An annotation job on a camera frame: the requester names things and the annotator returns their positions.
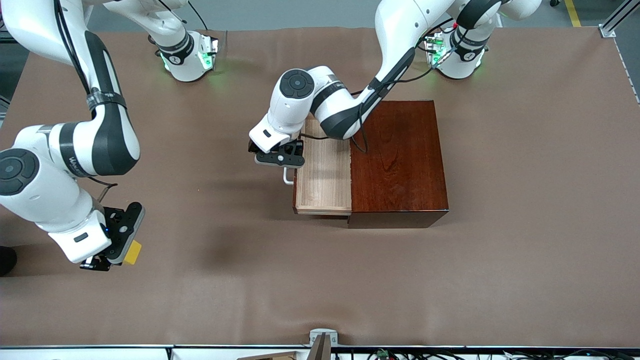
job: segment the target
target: yellow tape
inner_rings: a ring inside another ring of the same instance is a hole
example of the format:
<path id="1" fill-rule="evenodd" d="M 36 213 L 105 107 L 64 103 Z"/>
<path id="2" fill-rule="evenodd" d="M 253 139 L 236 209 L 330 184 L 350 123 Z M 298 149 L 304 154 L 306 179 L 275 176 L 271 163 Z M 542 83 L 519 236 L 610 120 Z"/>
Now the yellow tape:
<path id="1" fill-rule="evenodd" d="M 578 13 L 575 11 L 575 5 L 573 4 L 573 0 L 564 0 L 566 4 L 566 11 L 569 12 L 569 18 L 571 19 L 571 25 L 574 28 L 579 28 L 582 26 L 580 23 L 580 19 L 578 18 Z"/>
<path id="2" fill-rule="evenodd" d="M 142 249 L 142 245 L 136 240 L 133 240 L 129 247 L 129 251 L 127 251 L 127 255 L 124 257 L 124 262 L 129 265 L 135 265 L 138 255 L 140 255 L 140 249 Z"/>

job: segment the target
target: table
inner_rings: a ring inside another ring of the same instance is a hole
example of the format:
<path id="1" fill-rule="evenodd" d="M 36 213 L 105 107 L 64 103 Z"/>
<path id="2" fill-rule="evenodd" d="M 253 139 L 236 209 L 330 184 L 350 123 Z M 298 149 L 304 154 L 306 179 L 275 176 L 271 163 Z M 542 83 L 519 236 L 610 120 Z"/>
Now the table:
<path id="1" fill-rule="evenodd" d="M 104 202 L 146 206 L 142 252 L 80 271 L 2 209 L 20 260 L 0 279 L 0 343 L 298 343 L 332 327 L 356 345 L 637 346 L 640 108 L 596 28 L 497 29 L 473 77 L 396 86 L 389 100 L 435 100 L 451 211 L 383 231 L 295 215 L 282 169 L 246 152 L 285 70 L 327 64 L 363 88 L 372 29 L 221 34 L 219 71 L 187 84 L 146 34 L 101 37 L 142 146 Z M 87 118 L 73 69 L 32 55 L 0 144 Z"/>
<path id="2" fill-rule="evenodd" d="M 324 136 L 315 118 L 303 131 Z M 449 211 L 433 101 L 382 101 L 353 141 L 307 138 L 304 157 L 298 214 L 348 216 L 350 229 L 416 229 Z"/>

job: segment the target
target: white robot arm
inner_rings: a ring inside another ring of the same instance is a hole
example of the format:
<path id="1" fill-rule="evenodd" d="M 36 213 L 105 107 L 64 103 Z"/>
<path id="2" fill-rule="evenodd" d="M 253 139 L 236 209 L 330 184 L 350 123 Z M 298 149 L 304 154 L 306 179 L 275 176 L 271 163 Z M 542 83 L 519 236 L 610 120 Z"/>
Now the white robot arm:
<path id="1" fill-rule="evenodd" d="M 103 208 L 76 182 L 77 177 L 126 174 L 140 157 L 109 53 L 87 30 L 78 0 L 31 0 L 29 6 L 4 0 L 2 9 L 6 27 L 20 44 L 79 67 L 93 118 L 23 129 L 13 147 L 0 152 L 0 204 L 47 231 L 71 262 L 93 260 L 109 248 L 109 262 L 121 263 L 144 209 L 132 204 L 135 220 L 125 220 L 127 231 L 119 233 L 120 227 L 109 229 L 109 221 L 128 219 L 131 213 L 109 219 L 115 209 Z"/>
<path id="2" fill-rule="evenodd" d="M 188 0 L 101 1 L 109 11 L 118 13 L 146 30 L 160 50 L 164 67 L 179 81 L 195 81 L 214 68 L 218 39 L 187 31 L 173 10 Z"/>
<path id="3" fill-rule="evenodd" d="M 516 1 L 540 3 L 540 0 L 512 0 Z M 473 44 L 484 51 L 486 41 L 479 45 L 469 39 L 486 33 L 485 24 L 492 26 L 491 30 L 495 27 L 493 19 L 501 5 L 500 0 L 382 0 L 375 22 L 382 66 L 369 86 L 354 98 L 328 67 L 297 69 L 296 77 L 287 77 L 290 72 L 286 72 L 276 84 L 269 111 L 249 133 L 249 151 L 256 154 L 258 164 L 300 167 L 304 159 L 301 158 L 301 142 L 296 139 L 307 110 L 320 122 L 327 137 L 351 138 L 406 72 L 424 34 L 444 13 L 448 12 L 458 20 L 458 31 L 449 39 L 451 44 L 445 56 L 436 59 L 432 69 L 453 62 L 456 53 L 466 51 L 465 44 Z M 537 5 L 522 8 L 532 12 Z M 296 86 L 309 86 L 312 90 L 309 94 L 306 90 L 300 94 Z"/>
<path id="4" fill-rule="evenodd" d="M 429 62 L 437 61 L 442 53 L 449 52 L 455 47 L 451 57 L 438 67 L 438 71 L 451 79 L 469 77 L 480 66 L 486 44 L 498 24 L 499 15 L 496 10 L 510 19 L 522 20 L 531 16 L 540 6 L 540 2 L 541 0 L 497 1 L 482 19 L 476 21 L 474 17 L 467 16 L 469 13 L 465 10 L 468 9 L 468 5 L 461 8 L 465 0 L 456 0 L 447 13 L 457 20 L 457 27 L 446 33 L 435 35 L 442 39 L 442 46 L 430 47 L 434 53 L 427 54 Z M 460 41 L 463 33 L 466 36 Z"/>

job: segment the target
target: wooden panel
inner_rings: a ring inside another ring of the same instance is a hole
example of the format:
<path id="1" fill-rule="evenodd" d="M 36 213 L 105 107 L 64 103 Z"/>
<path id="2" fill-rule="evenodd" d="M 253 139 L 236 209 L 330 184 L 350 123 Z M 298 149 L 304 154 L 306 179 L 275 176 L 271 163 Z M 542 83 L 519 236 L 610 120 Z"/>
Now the wooden panel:
<path id="1" fill-rule="evenodd" d="M 322 137 L 318 121 L 309 116 L 304 132 Z M 305 139 L 305 166 L 296 174 L 294 202 L 301 215 L 351 213 L 349 143 L 333 139 Z"/>
<path id="2" fill-rule="evenodd" d="M 364 130 L 369 151 L 351 146 L 354 213 L 449 209 L 433 101 L 383 101 Z"/>

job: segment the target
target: black shoe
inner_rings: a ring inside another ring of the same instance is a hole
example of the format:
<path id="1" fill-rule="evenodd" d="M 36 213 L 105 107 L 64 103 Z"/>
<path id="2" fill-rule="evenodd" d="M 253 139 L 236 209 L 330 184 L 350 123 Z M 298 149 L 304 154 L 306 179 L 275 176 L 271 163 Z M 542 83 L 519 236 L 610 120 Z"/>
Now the black shoe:
<path id="1" fill-rule="evenodd" d="M 0 276 L 9 274 L 17 262 L 18 256 L 15 254 L 15 250 L 0 246 Z"/>

